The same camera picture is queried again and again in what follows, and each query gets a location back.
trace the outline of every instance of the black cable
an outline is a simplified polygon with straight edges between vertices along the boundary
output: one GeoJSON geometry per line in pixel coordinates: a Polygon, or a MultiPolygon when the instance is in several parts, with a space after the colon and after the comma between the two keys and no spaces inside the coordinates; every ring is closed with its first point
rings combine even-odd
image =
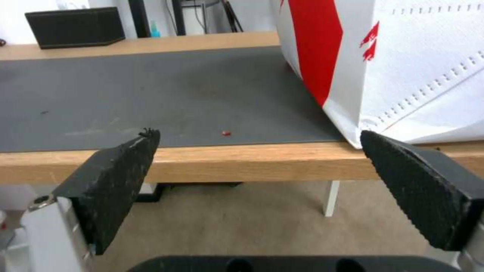
{"type": "Polygon", "coordinates": [[[165,6],[166,6],[166,10],[168,10],[168,13],[170,14],[171,24],[173,25],[173,30],[175,31],[175,35],[178,35],[177,25],[175,24],[175,20],[173,20],[173,15],[171,14],[170,8],[168,7],[168,0],[165,0],[165,6]]]}
{"type": "Polygon", "coordinates": [[[193,0],[193,10],[195,11],[195,17],[197,18],[197,21],[198,21],[198,24],[202,27],[203,29],[203,33],[204,34],[207,34],[207,29],[205,28],[204,25],[202,25],[202,22],[200,21],[200,19],[198,18],[198,13],[197,13],[197,3],[195,2],[195,0],[193,0]]]}

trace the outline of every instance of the black gripper pad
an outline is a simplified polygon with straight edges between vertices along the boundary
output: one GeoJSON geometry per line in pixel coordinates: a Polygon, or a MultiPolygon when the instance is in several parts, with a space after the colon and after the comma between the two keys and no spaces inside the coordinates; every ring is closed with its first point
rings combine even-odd
{"type": "Polygon", "coordinates": [[[160,141],[146,130],[131,141],[99,150],[53,192],[67,197],[88,244],[101,255],[111,244],[138,196],[160,141]]]}
{"type": "Polygon", "coordinates": [[[484,181],[445,154],[363,131],[361,143],[396,202],[430,245],[461,250],[484,206],[484,181]]]}

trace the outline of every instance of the beige carpet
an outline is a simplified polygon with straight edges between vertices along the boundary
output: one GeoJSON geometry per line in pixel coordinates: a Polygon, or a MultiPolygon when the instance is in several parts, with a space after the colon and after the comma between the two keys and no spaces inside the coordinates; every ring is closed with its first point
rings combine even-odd
{"type": "Polygon", "coordinates": [[[341,184],[334,217],[325,182],[177,187],[135,204],[96,271],[166,255],[421,255],[425,239],[380,181],[341,184]]]}

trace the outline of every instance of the black box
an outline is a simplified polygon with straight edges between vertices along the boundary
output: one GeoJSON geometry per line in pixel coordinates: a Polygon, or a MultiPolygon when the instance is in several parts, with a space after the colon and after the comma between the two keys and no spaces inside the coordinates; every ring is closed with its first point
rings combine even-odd
{"type": "Polygon", "coordinates": [[[124,39],[116,7],[25,13],[41,49],[110,45],[124,39]]]}

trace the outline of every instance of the gray mat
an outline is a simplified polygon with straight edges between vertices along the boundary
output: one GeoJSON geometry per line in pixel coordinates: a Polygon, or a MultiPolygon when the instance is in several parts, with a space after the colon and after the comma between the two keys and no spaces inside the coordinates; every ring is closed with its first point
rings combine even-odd
{"type": "Polygon", "coordinates": [[[343,140],[278,47],[0,61],[0,151],[343,140]],[[230,136],[222,135],[230,131],[230,136]]]}

